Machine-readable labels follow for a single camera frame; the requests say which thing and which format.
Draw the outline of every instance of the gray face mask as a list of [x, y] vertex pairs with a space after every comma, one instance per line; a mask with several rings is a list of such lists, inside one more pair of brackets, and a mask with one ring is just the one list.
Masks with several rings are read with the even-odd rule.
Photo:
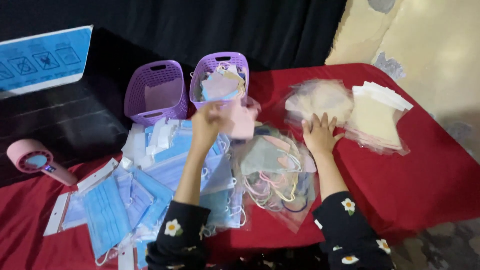
[[[263, 136], [254, 137], [248, 144], [248, 152], [240, 162], [240, 170], [243, 175], [249, 175], [258, 171], [283, 173], [301, 170], [300, 163], [294, 156], [265, 140]], [[285, 157], [289, 157], [294, 162], [296, 161], [297, 168], [286, 169], [278, 162]]]

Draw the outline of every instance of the pink handheld fan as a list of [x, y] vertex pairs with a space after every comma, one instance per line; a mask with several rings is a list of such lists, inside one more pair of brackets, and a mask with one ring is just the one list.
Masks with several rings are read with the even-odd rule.
[[21, 172], [43, 172], [68, 186], [78, 182], [75, 175], [53, 161], [52, 153], [39, 141], [16, 141], [8, 147], [7, 156]]

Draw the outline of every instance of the hand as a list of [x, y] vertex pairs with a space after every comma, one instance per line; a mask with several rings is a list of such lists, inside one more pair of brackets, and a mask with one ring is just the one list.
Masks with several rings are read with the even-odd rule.
[[318, 119], [316, 114], [312, 115], [312, 127], [306, 120], [301, 122], [303, 128], [303, 140], [308, 150], [315, 155], [331, 154], [333, 147], [345, 133], [333, 136], [333, 130], [336, 125], [336, 117], [328, 123], [328, 115], [323, 114], [322, 120]]
[[192, 149], [207, 154], [220, 130], [219, 107], [222, 102], [209, 102], [192, 117]]

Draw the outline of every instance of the red tablecloth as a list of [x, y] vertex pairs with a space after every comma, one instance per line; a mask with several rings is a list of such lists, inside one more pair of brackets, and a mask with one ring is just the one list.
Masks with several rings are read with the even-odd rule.
[[[282, 106], [289, 85], [312, 78], [342, 79], [347, 88], [373, 81], [414, 104], [397, 125], [400, 137], [411, 149], [408, 155], [380, 156], [347, 139], [342, 139], [334, 152], [359, 209], [382, 237], [392, 244], [445, 221], [480, 216], [480, 166], [392, 79], [371, 65], [252, 73], [249, 95], [262, 105], [259, 120], [287, 129], [277, 108]], [[71, 170], [82, 179], [109, 158]], [[96, 268], [87, 226], [42, 236], [57, 196], [70, 190], [46, 176], [0, 189], [0, 269]], [[311, 215], [297, 234], [260, 208], [253, 208], [248, 218], [250, 231], [229, 230], [207, 239], [214, 258], [224, 256], [227, 250], [242, 253], [324, 239]]]

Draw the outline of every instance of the black floral shirt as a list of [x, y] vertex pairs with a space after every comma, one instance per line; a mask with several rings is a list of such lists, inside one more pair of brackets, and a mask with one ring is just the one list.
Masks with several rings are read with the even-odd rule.
[[[202, 231], [209, 213], [209, 209], [172, 201], [156, 242], [147, 245], [148, 268], [205, 268], [208, 254]], [[356, 209], [350, 192], [330, 195], [313, 211], [313, 216], [325, 236], [321, 248], [328, 254], [330, 269], [394, 269], [387, 242], [378, 237]]]

